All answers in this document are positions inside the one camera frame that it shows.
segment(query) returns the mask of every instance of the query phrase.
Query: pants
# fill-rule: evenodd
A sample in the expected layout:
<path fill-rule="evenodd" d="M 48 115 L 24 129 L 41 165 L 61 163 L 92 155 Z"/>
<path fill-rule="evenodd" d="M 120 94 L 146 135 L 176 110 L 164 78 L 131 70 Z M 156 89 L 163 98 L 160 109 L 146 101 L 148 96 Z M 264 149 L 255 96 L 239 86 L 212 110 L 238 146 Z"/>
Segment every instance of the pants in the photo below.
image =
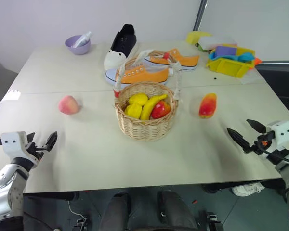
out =
<path fill-rule="evenodd" d="M 168 231 L 197 231 L 195 219 L 178 194 L 161 192 L 163 210 L 166 215 Z M 129 196 L 116 194 L 103 214 L 99 231 L 123 231 L 127 229 L 129 217 Z M 165 227 L 141 228 L 137 231 L 166 230 Z"/>

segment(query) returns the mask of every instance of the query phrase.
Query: banana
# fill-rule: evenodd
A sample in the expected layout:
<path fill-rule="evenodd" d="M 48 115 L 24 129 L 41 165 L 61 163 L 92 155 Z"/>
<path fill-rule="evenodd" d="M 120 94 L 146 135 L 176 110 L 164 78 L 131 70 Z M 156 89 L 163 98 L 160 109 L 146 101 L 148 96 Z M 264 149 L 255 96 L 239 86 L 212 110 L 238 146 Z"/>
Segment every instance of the banana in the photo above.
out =
<path fill-rule="evenodd" d="M 157 95 L 157 96 L 153 96 L 152 98 L 150 98 L 143 106 L 143 110 L 141 112 L 140 119 L 141 120 L 149 120 L 151 112 L 152 112 L 153 108 L 155 107 L 155 105 L 159 101 L 166 99 L 166 98 L 167 98 L 166 94 Z"/>

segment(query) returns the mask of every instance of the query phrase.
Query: black sneaker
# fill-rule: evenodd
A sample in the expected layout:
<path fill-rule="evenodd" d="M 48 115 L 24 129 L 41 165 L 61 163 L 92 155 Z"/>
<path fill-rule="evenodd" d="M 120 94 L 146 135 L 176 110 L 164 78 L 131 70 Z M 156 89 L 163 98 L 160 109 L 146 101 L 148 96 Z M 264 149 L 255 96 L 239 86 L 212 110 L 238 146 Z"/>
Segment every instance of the black sneaker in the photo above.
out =
<path fill-rule="evenodd" d="M 136 44 L 136 36 L 132 24 L 124 24 L 120 32 L 117 33 L 109 52 L 104 60 L 105 70 L 118 68 L 132 57 L 136 49 L 133 49 Z"/>

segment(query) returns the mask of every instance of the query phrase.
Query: white sneaker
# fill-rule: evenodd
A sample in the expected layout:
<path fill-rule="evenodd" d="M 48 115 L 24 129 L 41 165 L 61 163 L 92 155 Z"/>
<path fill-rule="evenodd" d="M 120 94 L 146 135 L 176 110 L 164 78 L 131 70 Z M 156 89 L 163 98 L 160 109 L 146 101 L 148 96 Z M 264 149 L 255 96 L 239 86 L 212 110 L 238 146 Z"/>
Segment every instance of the white sneaker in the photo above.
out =
<path fill-rule="evenodd" d="M 249 196 L 254 193 L 260 193 L 262 189 L 264 189 L 264 187 L 260 183 L 255 183 L 233 187 L 232 192 L 236 196 Z"/>

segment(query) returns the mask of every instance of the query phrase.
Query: basket handle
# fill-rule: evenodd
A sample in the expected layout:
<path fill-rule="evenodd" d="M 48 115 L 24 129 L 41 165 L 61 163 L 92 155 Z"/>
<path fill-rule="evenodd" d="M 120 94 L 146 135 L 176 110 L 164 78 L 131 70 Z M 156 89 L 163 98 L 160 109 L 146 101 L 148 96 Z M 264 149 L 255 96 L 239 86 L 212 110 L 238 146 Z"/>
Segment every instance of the basket handle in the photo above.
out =
<path fill-rule="evenodd" d="M 173 75 L 176 76 L 176 89 L 174 91 L 173 98 L 179 100 L 182 88 L 182 76 L 181 76 L 181 64 L 179 61 L 175 60 L 169 53 L 156 50 L 146 50 L 139 53 L 136 58 L 127 60 L 120 68 L 117 81 L 114 85 L 115 98 L 119 98 L 121 92 L 121 81 L 125 73 L 125 69 L 131 65 L 135 65 L 147 56 L 162 57 L 168 60 L 168 63 L 173 68 Z"/>

